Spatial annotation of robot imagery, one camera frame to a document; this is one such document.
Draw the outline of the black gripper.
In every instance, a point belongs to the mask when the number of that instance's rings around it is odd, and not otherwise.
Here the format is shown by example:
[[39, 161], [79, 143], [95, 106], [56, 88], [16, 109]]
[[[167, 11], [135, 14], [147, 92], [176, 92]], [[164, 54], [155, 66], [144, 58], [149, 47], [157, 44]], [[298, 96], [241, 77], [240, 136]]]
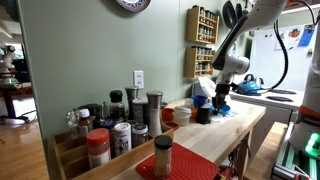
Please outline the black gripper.
[[[215, 108], [215, 111], [219, 111], [219, 109], [222, 109], [229, 101], [229, 94], [230, 91], [230, 85], [229, 84], [218, 84], [216, 86], [215, 92], [216, 97], [212, 97], [212, 105]], [[220, 99], [224, 99], [223, 104], [220, 108]]]

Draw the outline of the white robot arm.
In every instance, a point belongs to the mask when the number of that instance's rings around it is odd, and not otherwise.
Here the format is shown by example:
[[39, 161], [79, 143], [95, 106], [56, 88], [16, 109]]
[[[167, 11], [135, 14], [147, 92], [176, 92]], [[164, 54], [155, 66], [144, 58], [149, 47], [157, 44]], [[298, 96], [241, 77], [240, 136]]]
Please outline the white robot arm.
[[[259, 31], [275, 24], [289, 1], [293, 0], [256, 0], [251, 11], [243, 15], [228, 33], [212, 58], [212, 67], [219, 70], [215, 96], [212, 103], [216, 111], [225, 104], [230, 85], [235, 75], [246, 73], [250, 67], [249, 59], [232, 56], [229, 50], [240, 35], [245, 32]], [[309, 66], [302, 105], [289, 142], [311, 158], [318, 159], [320, 135], [320, 54], [316, 51]]]

